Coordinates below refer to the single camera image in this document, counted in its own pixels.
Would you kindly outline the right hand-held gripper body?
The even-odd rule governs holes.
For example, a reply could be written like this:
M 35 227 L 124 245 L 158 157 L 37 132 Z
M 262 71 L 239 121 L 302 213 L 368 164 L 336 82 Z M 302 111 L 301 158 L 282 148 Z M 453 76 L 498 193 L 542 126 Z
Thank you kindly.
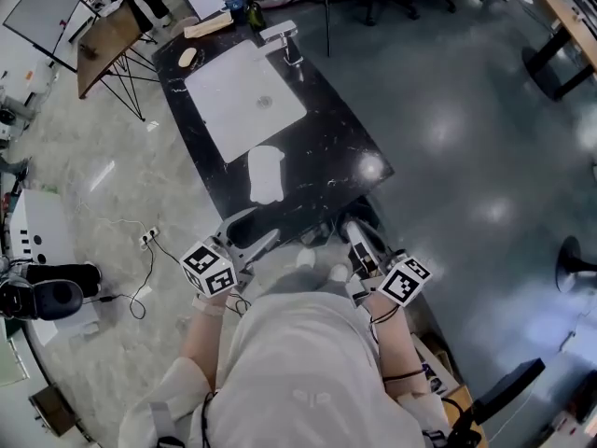
M 393 250 L 389 246 L 379 250 L 372 242 L 351 243 L 349 260 L 354 272 L 346 288 L 356 306 L 376 292 L 406 307 L 433 276 L 406 250 Z

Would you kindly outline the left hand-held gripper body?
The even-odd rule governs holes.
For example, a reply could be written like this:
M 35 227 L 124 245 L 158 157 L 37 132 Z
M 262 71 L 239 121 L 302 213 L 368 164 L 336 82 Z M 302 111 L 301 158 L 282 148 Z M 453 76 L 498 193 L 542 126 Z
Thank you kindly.
M 243 292 L 255 277 L 248 257 L 228 237 L 228 228 L 222 223 L 178 261 L 187 281 L 207 298 L 229 289 Z

